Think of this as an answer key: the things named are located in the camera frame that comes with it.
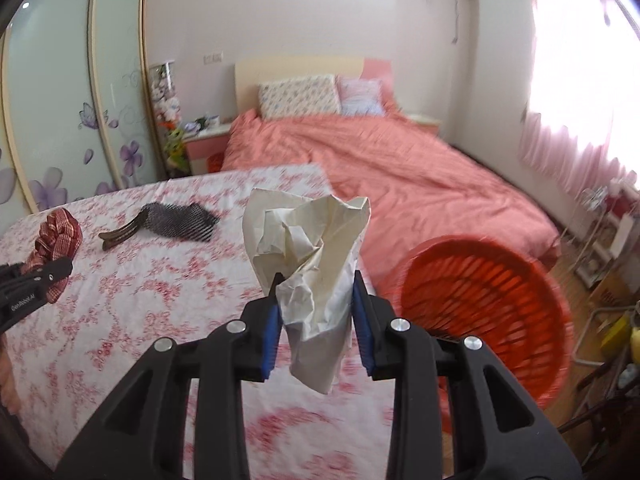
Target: nightstand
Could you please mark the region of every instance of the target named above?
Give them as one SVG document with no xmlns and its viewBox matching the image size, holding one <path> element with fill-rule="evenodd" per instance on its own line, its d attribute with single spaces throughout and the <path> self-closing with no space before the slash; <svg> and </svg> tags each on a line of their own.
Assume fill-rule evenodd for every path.
<svg viewBox="0 0 640 480">
<path fill-rule="evenodd" d="M 424 114 L 405 113 L 404 116 L 416 123 L 420 129 L 424 130 L 428 134 L 434 135 L 436 137 L 438 136 L 438 130 L 440 129 L 440 125 L 442 124 L 441 120 L 434 119 L 433 117 Z"/>
<path fill-rule="evenodd" d="M 196 136 L 183 140 L 189 157 L 191 174 L 203 175 L 209 173 L 207 159 L 211 157 L 219 158 L 220 164 L 222 164 L 226 144 L 229 142 L 230 130 L 231 123 L 220 124 L 220 126 L 207 128 Z"/>
</svg>

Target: sliding door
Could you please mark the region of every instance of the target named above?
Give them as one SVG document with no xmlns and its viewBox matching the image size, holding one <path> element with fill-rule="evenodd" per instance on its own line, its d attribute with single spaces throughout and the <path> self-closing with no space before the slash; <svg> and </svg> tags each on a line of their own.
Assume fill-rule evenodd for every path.
<svg viewBox="0 0 640 480">
<path fill-rule="evenodd" d="M 92 50 L 98 107 L 124 187 L 158 180 L 142 63 L 141 0 L 95 0 Z"/>
<path fill-rule="evenodd" d="M 40 211 L 112 180 L 89 80 L 88 3 L 25 0 L 7 31 L 4 109 Z"/>
<path fill-rule="evenodd" d="M 35 212 L 158 180 L 141 19 L 142 0 L 24 1 L 4 34 L 0 199 L 19 184 Z"/>
</svg>

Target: white wall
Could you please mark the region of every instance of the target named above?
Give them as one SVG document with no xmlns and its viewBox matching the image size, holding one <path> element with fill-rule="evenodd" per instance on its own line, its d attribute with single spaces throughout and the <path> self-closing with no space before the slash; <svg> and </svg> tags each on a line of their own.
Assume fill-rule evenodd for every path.
<svg viewBox="0 0 640 480">
<path fill-rule="evenodd" d="M 463 126 L 453 142 L 567 224 L 574 201 L 518 159 L 533 64 L 532 0 L 478 0 L 478 39 Z"/>
<path fill-rule="evenodd" d="M 391 59 L 400 104 L 446 120 L 458 106 L 468 58 L 469 0 L 459 3 L 460 41 L 452 45 L 454 0 L 146 0 L 148 61 L 175 59 L 184 116 L 195 119 L 205 112 L 236 114 L 239 59 Z M 223 62 L 204 66 L 203 56 L 213 52 L 223 52 Z"/>
</svg>

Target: cable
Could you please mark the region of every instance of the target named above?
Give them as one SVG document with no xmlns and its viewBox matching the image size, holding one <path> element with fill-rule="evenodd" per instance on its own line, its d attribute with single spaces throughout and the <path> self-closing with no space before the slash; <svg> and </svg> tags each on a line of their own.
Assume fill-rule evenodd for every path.
<svg viewBox="0 0 640 480">
<path fill-rule="evenodd" d="M 451 41 L 452 44 L 457 44 L 458 43 L 458 21 L 460 19 L 460 14 L 458 12 L 458 0 L 456 1 L 456 35 L 453 38 L 453 40 Z"/>
</svg>

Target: floral bedsheet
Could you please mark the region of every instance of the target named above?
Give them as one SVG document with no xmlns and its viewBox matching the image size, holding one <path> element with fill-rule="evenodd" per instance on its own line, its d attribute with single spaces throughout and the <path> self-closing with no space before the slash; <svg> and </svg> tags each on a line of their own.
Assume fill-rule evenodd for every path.
<svg viewBox="0 0 640 480">
<path fill-rule="evenodd" d="M 262 293 L 244 252 L 241 219 L 254 187 L 318 197 L 331 188 L 317 166 L 279 166 L 171 180 L 68 204 L 84 241 L 70 282 L 7 332 L 33 450 L 52 467 L 96 407 L 160 336 L 203 338 Z M 208 243 L 142 231 L 104 252 L 99 232 L 124 225 L 149 202 L 199 202 L 222 220 Z M 23 261 L 46 213 L 24 218 L 0 239 L 0 263 Z M 251 476 L 260 480 L 384 478 L 392 381 L 373 383 L 358 348 L 339 383 L 322 396 L 288 370 L 283 331 L 276 369 L 264 384 L 243 383 Z M 196 388 L 188 404 L 185 476 L 191 477 Z"/>
</svg>

